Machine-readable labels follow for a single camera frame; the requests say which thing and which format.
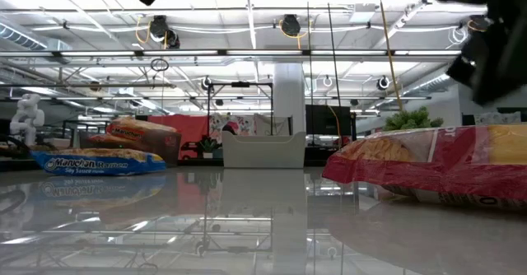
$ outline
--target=maruchan logo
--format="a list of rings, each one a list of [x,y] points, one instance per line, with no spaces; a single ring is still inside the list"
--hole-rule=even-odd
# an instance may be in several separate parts
[[[134,140],[141,139],[141,137],[142,137],[141,133],[137,133],[137,132],[134,132],[134,131],[121,129],[121,128],[113,128],[111,133],[114,134],[114,135],[122,135],[125,138],[130,138],[130,139],[134,139]]]
[[[58,168],[96,168],[96,162],[84,159],[64,159],[64,158],[52,158],[49,160],[44,168],[47,170],[55,170]]]
[[[84,159],[52,158],[44,165],[44,168],[46,170],[55,170],[58,168],[115,169],[128,168],[128,163],[109,163]]]

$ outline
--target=blue noodle package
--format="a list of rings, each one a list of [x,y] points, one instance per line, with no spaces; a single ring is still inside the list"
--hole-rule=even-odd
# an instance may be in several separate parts
[[[42,169],[55,175],[139,175],[166,169],[160,156],[131,149],[33,151],[32,155]]]

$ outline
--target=white tray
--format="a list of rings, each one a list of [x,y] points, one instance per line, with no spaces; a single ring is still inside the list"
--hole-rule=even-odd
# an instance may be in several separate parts
[[[226,168],[303,168],[305,132],[294,136],[234,136],[222,132]]]

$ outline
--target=green plant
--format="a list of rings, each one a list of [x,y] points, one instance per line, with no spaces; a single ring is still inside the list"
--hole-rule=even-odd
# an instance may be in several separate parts
[[[428,110],[421,107],[415,111],[401,111],[386,119],[385,131],[406,130],[413,128],[438,128],[443,124],[443,119],[430,120]]]

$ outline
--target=black monitor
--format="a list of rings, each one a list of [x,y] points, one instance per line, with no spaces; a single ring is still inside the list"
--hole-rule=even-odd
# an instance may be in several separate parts
[[[331,106],[338,116],[340,135],[352,135],[352,116],[349,107]],[[305,129],[308,134],[338,135],[337,120],[327,105],[305,106]]]

